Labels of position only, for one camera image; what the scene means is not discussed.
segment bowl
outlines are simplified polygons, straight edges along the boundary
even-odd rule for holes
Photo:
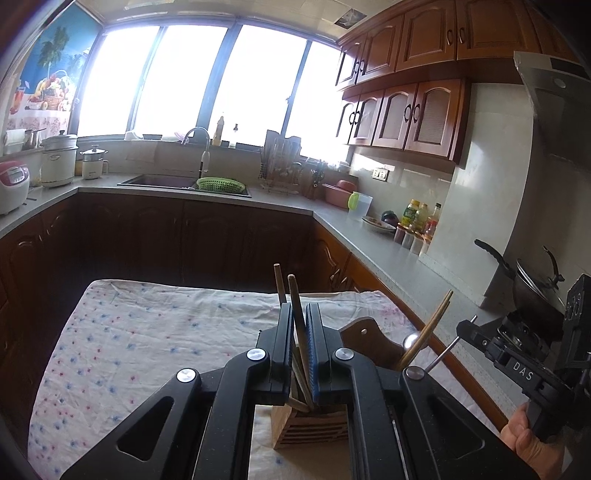
[[[375,232],[379,232],[379,233],[395,233],[396,232],[395,226],[392,226],[388,223],[378,220],[377,218],[364,216],[364,217],[361,217],[361,219],[363,220],[363,225],[365,227],[367,227],[370,230],[373,230]]]
[[[324,199],[326,200],[326,203],[330,203],[339,208],[348,208],[347,203],[351,196],[351,192],[335,187],[334,185],[327,185],[326,183],[322,186],[324,187]]]

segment electrical outlet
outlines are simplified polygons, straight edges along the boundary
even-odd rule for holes
[[[375,180],[388,181],[390,171],[387,168],[375,168],[371,177]]]

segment palm tree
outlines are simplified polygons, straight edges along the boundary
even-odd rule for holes
[[[53,34],[53,41],[47,40],[43,42],[37,64],[40,67],[47,67],[47,78],[49,78],[51,64],[61,60],[61,52],[69,40],[70,37],[66,33],[66,28],[57,27],[56,32]]]

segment wok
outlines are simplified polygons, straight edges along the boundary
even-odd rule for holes
[[[474,240],[475,245],[489,252],[499,262],[503,273],[513,280],[513,301],[524,323],[548,345],[562,339],[564,305],[558,297],[557,283],[564,281],[558,273],[554,255],[544,247],[552,260],[554,276],[546,281],[536,278],[531,270],[524,268],[522,260],[517,260],[517,272],[505,261],[503,256],[482,240]]]

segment plate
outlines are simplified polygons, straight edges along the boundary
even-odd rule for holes
[[[361,217],[363,223],[370,227],[372,230],[380,233],[394,233],[396,231],[396,227],[390,225],[389,223],[382,222],[373,217],[364,216]]]

